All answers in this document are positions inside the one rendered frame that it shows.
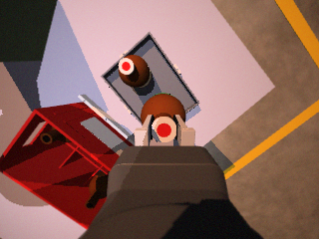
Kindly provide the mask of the red crate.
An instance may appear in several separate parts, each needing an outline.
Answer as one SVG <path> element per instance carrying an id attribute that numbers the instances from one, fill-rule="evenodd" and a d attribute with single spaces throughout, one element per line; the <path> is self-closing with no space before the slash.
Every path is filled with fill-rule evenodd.
<path id="1" fill-rule="evenodd" d="M 24 145 L 43 121 L 33 140 Z M 40 135 L 52 127 L 71 142 L 43 143 Z M 13 155 L 8 177 L 87 229 L 107 199 L 87 209 L 89 184 L 99 170 L 109 175 L 128 146 L 134 145 L 84 102 L 71 104 L 28 131 Z"/>

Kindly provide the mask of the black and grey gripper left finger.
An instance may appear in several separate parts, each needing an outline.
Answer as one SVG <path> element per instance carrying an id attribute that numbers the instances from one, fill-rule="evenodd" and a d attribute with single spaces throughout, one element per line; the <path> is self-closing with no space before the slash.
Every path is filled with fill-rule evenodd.
<path id="1" fill-rule="evenodd" d="M 150 146 L 152 136 L 152 124 L 154 122 L 154 115 L 148 115 L 142 128 L 135 129 L 135 145 L 136 146 Z"/>

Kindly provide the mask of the brown glass bottle with green label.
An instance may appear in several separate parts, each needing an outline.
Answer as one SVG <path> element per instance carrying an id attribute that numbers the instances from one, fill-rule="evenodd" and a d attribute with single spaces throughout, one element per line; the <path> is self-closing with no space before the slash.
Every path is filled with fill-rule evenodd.
<path id="1" fill-rule="evenodd" d="M 144 124 L 148 115 L 154 115 L 152 136 L 159 142 L 169 142 L 176 136 L 176 124 L 173 115 L 180 115 L 185 123 L 186 114 L 182 103 L 174 96 L 159 93 L 149 98 L 141 111 L 141 122 Z"/>

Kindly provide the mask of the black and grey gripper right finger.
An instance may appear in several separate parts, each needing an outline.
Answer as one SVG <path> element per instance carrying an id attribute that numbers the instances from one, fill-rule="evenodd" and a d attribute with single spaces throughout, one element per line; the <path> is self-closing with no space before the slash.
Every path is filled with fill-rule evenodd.
<path id="1" fill-rule="evenodd" d="M 195 130 L 193 127 L 187 127 L 180 115 L 173 115 L 176 124 L 175 140 L 179 145 L 194 145 Z"/>

